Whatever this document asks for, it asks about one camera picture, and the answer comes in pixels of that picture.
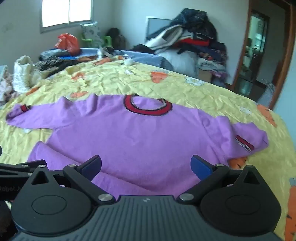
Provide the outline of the purple sweater red trim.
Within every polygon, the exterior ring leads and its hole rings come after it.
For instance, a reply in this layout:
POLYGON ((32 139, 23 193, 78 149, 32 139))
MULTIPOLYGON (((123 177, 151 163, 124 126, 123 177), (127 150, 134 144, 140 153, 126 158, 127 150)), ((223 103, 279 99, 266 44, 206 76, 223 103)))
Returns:
POLYGON ((178 196, 199 182, 192 156, 227 165, 268 147, 266 132, 253 123, 233 124, 225 116, 135 94, 16 105, 6 123, 52 130, 28 158, 45 160, 51 170, 100 156, 102 169, 93 182, 114 197, 178 196))

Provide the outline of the dark patterned clothes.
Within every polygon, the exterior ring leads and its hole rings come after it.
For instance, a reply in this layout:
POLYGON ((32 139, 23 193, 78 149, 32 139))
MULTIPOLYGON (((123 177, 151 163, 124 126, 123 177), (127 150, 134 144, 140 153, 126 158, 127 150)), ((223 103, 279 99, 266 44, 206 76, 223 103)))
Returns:
POLYGON ((79 63, 89 62, 97 59, 98 55, 82 56, 78 58, 60 58, 57 56, 49 56, 44 60, 38 61, 33 65, 40 71, 48 72, 48 77, 52 76, 66 67, 73 66, 79 63))

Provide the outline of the pile of clothes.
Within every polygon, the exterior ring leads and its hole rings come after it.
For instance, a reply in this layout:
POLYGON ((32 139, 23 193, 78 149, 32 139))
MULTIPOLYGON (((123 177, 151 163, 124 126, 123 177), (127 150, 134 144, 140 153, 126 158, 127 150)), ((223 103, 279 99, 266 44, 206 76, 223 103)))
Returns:
POLYGON ((205 11, 183 9, 167 24, 147 32, 145 42, 132 51, 163 57, 177 73, 225 86, 227 48, 217 40, 205 11))

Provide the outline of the checkered laundry basket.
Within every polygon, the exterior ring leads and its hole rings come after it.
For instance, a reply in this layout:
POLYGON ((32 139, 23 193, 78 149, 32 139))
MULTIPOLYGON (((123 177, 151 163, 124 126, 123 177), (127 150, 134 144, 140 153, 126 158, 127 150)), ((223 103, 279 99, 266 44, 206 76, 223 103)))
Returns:
POLYGON ((264 90, 262 96, 258 99, 257 104, 261 104, 268 108, 273 99, 275 85, 270 81, 267 81, 265 85, 266 89, 264 90))

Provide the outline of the yellow carrot print bedsheet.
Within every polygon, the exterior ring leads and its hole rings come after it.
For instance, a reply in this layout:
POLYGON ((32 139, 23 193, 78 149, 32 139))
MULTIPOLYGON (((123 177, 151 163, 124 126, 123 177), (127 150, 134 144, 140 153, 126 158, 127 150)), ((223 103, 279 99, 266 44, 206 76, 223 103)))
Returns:
POLYGON ((25 162, 33 146, 51 134, 45 129, 28 131, 8 126, 5 117, 14 105, 52 103, 62 96, 80 100, 91 93, 162 97, 212 116, 227 116, 232 123, 254 123, 266 131, 269 147, 248 157, 246 163, 259 170, 280 202, 282 214, 276 234, 295 240, 295 148, 281 117, 230 90, 151 65, 81 63, 39 81, 27 93, 11 99, 1 107, 1 162, 25 162))

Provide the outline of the white fluffy garment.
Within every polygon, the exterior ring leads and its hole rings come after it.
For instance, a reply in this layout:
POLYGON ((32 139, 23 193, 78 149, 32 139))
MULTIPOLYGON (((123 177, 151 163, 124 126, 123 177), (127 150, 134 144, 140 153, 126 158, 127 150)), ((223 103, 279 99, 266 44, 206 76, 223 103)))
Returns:
POLYGON ((13 89, 19 94, 27 93, 40 80, 47 78, 56 70, 58 70, 56 66, 40 70, 33 64, 29 56, 24 55, 14 63, 13 89))

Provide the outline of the white plush toy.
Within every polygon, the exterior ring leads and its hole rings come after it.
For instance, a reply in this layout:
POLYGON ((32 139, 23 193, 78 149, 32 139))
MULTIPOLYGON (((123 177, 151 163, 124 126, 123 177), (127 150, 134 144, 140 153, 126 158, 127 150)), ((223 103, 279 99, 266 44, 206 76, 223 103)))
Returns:
POLYGON ((127 58, 127 59, 125 59, 125 61, 124 61, 124 65, 125 65, 125 66, 131 66, 133 63, 134 63, 134 61, 133 61, 132 58, 127 58))

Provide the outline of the blue quilted blanket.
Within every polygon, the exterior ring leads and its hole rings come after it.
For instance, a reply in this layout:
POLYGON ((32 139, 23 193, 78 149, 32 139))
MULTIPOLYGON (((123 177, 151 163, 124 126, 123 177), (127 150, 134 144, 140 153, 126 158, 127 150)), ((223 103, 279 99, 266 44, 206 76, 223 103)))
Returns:
MULTIPOLYGON (((42 52, 39 56, 39 60, 43 60, 53 55, 57 56, 58 53, 62 54, 59 56, 59 58, 61 59, 76 60, 80 57, 96 55, 98 51, 99 49, 96 49, 96 48, 81 48, 80 53, 78 55, 71 56, 65 51, 51 49, 51 50, 42 52)), ((125 56, 127 58, 133 59, 133 61, 138 63, 156 66, 159 68, 166 69, 168 71, 174 71, 173 66, 171 65, 171 63, 169 63, 169 61, 166 58, 155 55, 155 54, 127 51, 127 50, 115 50, 113 54, 125 56)))

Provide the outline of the red plastic bag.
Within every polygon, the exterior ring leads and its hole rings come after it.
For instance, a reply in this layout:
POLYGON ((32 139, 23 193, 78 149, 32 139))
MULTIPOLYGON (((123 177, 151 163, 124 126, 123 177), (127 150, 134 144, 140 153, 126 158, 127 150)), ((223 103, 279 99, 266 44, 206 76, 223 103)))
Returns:
POLYGON ((60 34, 58 36, 58 42, 56 43, 55 48, 66 50, 72 56, 78 55, 80 53, 78 39, 69 33, 60 34))

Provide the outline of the green plastic chair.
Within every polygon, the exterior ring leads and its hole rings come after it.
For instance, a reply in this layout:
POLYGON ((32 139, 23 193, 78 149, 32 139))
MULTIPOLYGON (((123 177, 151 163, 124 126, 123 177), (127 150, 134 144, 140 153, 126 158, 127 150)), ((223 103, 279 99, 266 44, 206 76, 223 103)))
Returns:
POLYGON ((86 39, 84 34, 82 34, 81 41, 87 48, 112 47, 112 38, 110 36, 103 36, 99 40, 93 40, 86 39))

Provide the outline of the floral pillow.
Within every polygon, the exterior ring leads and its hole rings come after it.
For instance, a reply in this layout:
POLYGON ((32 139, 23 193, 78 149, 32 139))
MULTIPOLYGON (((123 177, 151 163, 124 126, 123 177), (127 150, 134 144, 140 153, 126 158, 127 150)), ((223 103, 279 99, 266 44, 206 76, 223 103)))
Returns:
POLYGON ((82 30, 82 41, 88 48, 102 47, 104 41, 97 21, 82 24, 80 27, 82 30))

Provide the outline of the grey framed board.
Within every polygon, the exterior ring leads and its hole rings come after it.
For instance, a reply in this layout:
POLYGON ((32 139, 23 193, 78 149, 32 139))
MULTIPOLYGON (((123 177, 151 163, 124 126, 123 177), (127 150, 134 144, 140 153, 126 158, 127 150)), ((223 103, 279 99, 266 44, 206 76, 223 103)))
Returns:
POLYGON ((148 35, 156 32, 158 29, 163 28, 170 24, 171 20, 156 18, 154 16, 146 17, 146 27, 145 27, 145 41, 147 40, 148 35))

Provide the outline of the window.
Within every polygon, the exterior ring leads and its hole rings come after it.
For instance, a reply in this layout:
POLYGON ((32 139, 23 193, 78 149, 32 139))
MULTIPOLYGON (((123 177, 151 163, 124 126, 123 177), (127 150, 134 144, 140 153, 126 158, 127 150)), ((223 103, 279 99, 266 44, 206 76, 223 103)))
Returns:
POLYGON ((92 0, 48 0, 40 2, 41 33, 90 23, 92 19, 92 0))

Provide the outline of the dark bag by wall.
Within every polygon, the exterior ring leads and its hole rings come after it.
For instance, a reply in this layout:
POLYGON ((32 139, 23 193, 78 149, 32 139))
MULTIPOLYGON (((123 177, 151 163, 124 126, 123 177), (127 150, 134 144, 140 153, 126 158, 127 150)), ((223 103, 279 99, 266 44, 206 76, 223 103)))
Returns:
POLYGON ((115 50, 125 50, 126 49, 126 39, 121 34, 118 28, 110 28, 107 33, 107 36, 111 37, 112 47, 115 50))

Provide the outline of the wooden door frame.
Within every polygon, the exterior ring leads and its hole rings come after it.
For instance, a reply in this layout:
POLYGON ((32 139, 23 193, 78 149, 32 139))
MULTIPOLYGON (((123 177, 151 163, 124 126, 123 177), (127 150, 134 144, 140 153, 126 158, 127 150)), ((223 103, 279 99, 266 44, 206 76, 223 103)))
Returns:
POLYGON ((275 92, 268 108, 274 109, 290 67, 294 41, 292 1, 249 1, 243 46, 231 90, 257 102, 270 81, 275 92))

